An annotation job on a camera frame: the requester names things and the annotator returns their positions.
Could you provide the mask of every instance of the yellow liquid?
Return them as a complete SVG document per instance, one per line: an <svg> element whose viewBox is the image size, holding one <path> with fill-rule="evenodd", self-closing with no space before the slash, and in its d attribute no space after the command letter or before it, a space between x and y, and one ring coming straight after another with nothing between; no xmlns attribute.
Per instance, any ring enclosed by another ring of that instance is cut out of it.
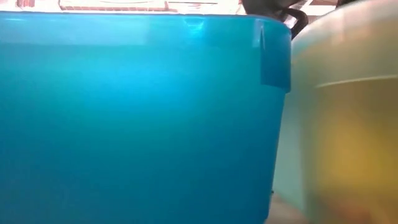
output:
<svg viewBox="0 0 398 224"><path fill-rule="evenodd" d="M398 224L398 78L316 89L307 188L316 224Z"/></svg>

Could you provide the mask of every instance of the translucent plastic container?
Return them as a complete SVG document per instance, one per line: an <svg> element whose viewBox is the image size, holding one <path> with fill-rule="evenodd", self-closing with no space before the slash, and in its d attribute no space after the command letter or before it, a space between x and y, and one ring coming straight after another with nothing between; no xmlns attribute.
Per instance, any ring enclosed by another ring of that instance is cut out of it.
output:
<svg viewBox="0 0 398 224"><path fill-rule="evenodd" d="M362 1L292 43L275 190L314 223L398 223L397 25L397 1Z"/></svg>
<svg viewBox="0 0 398 224"><path fill-rule="evenodd" d="M2 12L0 27L0 223L266 219L285 25Z"/></svg>

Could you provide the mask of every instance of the frosted plastic tub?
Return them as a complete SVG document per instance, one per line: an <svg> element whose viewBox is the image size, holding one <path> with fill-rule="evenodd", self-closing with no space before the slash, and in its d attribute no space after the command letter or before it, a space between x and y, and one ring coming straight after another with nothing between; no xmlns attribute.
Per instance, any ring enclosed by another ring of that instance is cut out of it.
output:
<svg viewBox="0 0 398 224"><path fill-rule="evenodd" d="M0 223L261 224L290 31L0 13Z"/></svg>
<svg viewBox="0 0 398 224"><path fill-rule="evenodd" d="M314 223L398 223L397 25L361 1L292 42L274 187Z"/></svg>

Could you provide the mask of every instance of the blue plastic container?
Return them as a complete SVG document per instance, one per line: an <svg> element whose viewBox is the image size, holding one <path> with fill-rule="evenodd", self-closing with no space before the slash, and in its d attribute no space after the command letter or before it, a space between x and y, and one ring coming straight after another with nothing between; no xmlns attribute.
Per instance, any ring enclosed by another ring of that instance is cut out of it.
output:
<svg viewBox="0 0 398 224"><path fill-rule="evenodd" d="M266 219L285 25L2 12L0 27L0 223Z"/></svg>

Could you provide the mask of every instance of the table surface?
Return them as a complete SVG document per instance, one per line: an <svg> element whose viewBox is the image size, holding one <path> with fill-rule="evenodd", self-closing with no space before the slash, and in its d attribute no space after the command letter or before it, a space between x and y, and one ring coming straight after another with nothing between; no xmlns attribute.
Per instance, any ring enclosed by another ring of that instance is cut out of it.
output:
<svg viewBox="0 0 398 224"><path fill-rule="evenodd" d="M298 210L274 195L266 224L308 224L308 221Z"/></svg>

